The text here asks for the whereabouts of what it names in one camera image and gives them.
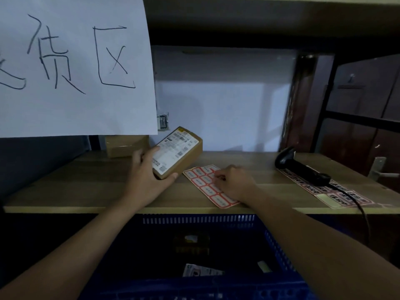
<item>white wall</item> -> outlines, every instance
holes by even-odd
[[[205,151],[277,151],[296,52],[152,46],[158,113]],[[151,136],[158,143],[169,132]]]

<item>wooden tabletop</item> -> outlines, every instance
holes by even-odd
[[[193,166],[244,166],[260,188],[306,214],[355,214],[357,208],[332,209],[274,168],[276,153],[203,152]],[[400,194],[319,154],[296,154],[296,159],[332,176],[376,204],[364,206],[368,214],[400,214]],[[8,213],[98,213],[121,195],[129,158],[108,159],[90,151],[48,176],[10,196]],[[252,214],[243,204],[219,209],[186,177],[140,211],[144,214]]]

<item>black cable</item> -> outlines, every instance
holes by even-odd
[[[360,210],[363,219],[365,221],[365,229],[366,229],[366,233],[365,233],[365,245],[369,246],[370,244],[370,238],[371,238],[371,227],[370,227],[370,223],[368,222],[368,218],[367,215],[365,214],[363,208],[361,207],[360,203],[358,203],[358,201],[353,198],[352,196],[350,196],[348,193],[346,193],[344,190],[341,190],[339,188],[337,188],[336,186],[332,185],[332,184],[328,184],[328,186],[330,188],[332,188],[333,190],[337,190],[340,191],[342,194],[346,195],[347,197],[349,197],[358,207],[358,209]]]

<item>barcode scanner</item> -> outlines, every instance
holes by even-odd
[[[329,175],[319,173],[311,167],[296,161],[294,159],[295,154],[296,151],[293,146],[285,148],[276,157],[275,167],[280,170],[286,168],[315,186],[328,186],[331,179]]]

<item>white paper sign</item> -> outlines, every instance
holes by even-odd
[[[0,137],[157,134],[143,0],[2,0]]]

